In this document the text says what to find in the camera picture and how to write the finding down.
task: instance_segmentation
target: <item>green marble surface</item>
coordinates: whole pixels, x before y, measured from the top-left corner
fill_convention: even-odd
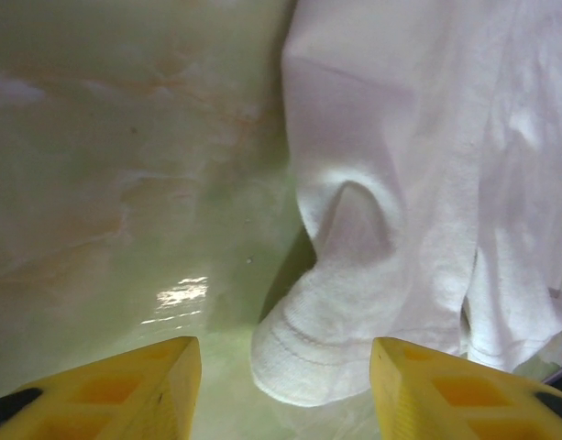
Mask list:
[[[193,439],[379,438],[369,393],[253,385],[250,334],[313,264],[279,58],[293,0],[0,0],[0,394],[201,339]],[[562,363],[562,336],[523,374]]]

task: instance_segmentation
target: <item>yellow plastic part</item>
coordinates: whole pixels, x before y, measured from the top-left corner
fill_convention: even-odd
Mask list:
[[[186,440],[200,380],[196,338],[146,346],[24,385],[43,393],[0,440]]]
[[[377,338],[370,380],[384,440],[562,440],[542,383],[393,338]]]

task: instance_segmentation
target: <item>rectangular hole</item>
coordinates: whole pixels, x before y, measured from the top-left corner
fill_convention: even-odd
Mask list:
[[[468,425],[480,440],[546,440],[549,435],[525,420],[474,420]]]
[[[433,379],[433,384],[452,406],[507,406],[509,402],[485,379],[449,377]]]
[[[52,416],[30,440],[93,440],[110,420],[108,415]]]
[[[71,402],[120,404],[138,387],[140,375],[112,375],[92,378],[81,386]]]

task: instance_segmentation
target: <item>black rubber pad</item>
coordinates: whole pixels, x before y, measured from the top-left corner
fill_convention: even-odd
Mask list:
[[[535,397],[562,419],[562,397],[550,394],[549,392],[537,392]]]
[[[42,392],[43,391],[38,388],[28,388],[0,397],[0,425],[14,417],[26,406],[30,405],[42,395]]]

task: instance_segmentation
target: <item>white cloth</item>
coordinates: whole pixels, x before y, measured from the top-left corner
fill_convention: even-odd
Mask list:
[[[253,336],[262,390],[362,392],[376,336],[512,370],[562,330],[562,0],[301,0],[282,69],[318,261]]]

